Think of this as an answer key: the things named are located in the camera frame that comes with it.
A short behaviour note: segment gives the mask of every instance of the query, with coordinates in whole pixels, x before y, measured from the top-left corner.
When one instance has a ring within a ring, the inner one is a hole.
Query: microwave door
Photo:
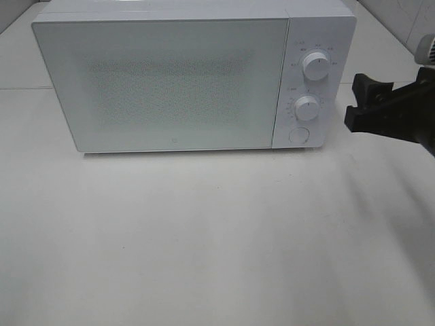
[[[288,19],[33,28],[79,151],[272,145]]]

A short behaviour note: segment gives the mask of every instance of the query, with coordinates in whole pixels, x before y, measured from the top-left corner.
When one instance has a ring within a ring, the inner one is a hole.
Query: power level knob
[[[306,78],[317,81],[329,74],[329,55],[323,51],[316,51],[307,54],[302,60],[302,68]]]
[[[319,115],[320,104],[319,101],[310,95],[305,95],[299,98],[294,104],[296,117],[302,121],[309,121]]]

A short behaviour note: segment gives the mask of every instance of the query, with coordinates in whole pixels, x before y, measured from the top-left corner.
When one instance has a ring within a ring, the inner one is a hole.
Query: white microwave
[[[319,147],[340,0],[52,0],[32,27],[78,151]]]

